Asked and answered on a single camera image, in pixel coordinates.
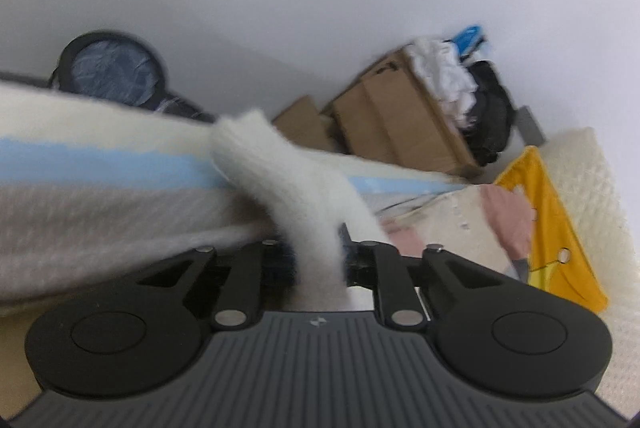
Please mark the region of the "cream and navy sweater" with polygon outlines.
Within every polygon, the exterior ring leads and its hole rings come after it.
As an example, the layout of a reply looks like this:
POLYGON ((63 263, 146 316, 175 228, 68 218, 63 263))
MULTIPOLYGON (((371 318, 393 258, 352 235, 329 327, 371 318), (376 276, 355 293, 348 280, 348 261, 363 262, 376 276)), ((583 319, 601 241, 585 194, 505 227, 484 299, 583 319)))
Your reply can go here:
POLYGON ((346 283, 340 229, 355 241, 387 235, 339 170, 288 142, 258 110, 222 117, 212 127, 216 168, 265 207, 295 256, 295 285, 285 299, 294 311, 361 311, 373 306, 346 283))

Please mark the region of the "black clothing pile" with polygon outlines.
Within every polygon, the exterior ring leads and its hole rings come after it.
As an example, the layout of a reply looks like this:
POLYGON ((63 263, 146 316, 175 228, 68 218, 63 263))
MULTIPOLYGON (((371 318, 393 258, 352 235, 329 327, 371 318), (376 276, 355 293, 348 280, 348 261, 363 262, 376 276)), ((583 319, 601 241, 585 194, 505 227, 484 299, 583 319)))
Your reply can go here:
POLYGON ((471 125, 462 131, 462 136, 475 162, 484 167, 495 163, 506 150, 516 111, 491 62, 477 61, 468 71, 477 89, 474 107, 468 114, 471 125))

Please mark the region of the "white clothing pile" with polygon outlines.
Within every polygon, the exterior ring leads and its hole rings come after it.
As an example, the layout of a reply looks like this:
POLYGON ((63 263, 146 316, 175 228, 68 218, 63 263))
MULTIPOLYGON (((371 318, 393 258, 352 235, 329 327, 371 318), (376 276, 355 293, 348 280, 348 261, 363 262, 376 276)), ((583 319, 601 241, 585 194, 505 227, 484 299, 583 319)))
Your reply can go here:
POLYGON ((438 103, 440 110, 465 130, 474 125, 471 112, 476 104, 477 84, 462 66, 454 43, 419 37, 402 48, 412 74, 438 103))

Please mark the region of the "orange crown pillow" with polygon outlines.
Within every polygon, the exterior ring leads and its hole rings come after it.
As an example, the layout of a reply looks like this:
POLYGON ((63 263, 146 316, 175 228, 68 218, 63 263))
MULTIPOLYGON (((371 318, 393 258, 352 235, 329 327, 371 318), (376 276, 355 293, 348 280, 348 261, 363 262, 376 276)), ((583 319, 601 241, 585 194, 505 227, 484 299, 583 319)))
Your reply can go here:
POLYGON ((528 255, 528 284, 573 301, 594 313, 608 307, 608 297, 535 147, 503 170, 495 184, 526 197, 533 207, 533 237, 528 255))

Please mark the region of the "patchwork bed quilt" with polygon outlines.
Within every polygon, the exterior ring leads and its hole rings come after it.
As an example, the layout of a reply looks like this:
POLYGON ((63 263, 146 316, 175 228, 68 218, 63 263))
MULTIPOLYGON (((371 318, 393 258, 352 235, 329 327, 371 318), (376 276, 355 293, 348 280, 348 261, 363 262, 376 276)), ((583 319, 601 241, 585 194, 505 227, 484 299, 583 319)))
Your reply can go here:
POLYGON ((428 245, 526 282, 536 211, 521 191, 467 185, 439 196, 387 206, 378 220, 401 255, 419 258, 428 245))

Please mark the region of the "cream quilted headboard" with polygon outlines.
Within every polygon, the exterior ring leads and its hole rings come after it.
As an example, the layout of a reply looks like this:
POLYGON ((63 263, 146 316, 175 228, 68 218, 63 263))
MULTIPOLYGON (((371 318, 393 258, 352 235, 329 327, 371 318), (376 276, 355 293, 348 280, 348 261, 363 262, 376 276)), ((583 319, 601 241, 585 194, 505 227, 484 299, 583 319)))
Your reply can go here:
POLYGON ((559 133, 540 155, 608 296, 601 318, 611 332, 613 353, 598 395, 634 417, 639 413, 639 256, 612 169, 591 128, 559 133))

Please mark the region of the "small cardboard box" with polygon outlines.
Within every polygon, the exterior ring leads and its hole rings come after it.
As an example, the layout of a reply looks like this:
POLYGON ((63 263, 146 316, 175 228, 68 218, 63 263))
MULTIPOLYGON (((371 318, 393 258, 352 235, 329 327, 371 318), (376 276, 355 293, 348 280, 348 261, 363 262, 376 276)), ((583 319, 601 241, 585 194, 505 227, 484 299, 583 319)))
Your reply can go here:
POLYGON ((311 96, 295 100, 272 124, 288 141, 299 147, 326 152, 343 152, 340 129, 333 116, 318 110, 311 96))

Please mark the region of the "round black fan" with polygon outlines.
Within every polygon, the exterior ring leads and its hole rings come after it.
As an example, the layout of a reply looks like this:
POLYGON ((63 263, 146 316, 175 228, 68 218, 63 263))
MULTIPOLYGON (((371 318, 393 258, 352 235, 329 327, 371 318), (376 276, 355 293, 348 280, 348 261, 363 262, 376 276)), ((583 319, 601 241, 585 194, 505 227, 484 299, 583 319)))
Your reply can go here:
POLYGON ((94 31, 68 43, 48 87, 125 107, 213 123, 215 116, 171 92, 163 62, 130 34, 94 31))

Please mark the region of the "blue plastic bag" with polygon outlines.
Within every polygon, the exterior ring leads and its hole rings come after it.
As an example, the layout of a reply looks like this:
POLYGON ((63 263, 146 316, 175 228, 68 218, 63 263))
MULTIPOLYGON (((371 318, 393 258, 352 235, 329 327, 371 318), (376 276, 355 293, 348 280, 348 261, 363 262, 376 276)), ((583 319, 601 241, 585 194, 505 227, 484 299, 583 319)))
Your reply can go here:
POLYGON ((464 60, 472 56, 486 42, 484 29, 481 25, 469 25, 454 37, 449 38, 449 43, 456 46, 458 57, 464 60))

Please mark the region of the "grey wall switch plate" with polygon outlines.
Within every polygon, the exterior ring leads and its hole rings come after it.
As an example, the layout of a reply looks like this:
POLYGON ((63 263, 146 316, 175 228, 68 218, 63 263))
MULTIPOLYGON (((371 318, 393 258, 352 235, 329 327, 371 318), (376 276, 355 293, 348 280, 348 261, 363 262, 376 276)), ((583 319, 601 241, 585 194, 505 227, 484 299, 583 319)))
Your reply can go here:
POLYGON ((515 128, 527 147, 542 147, 547 138, 529 106, 519 107, 515 114, 515 128))

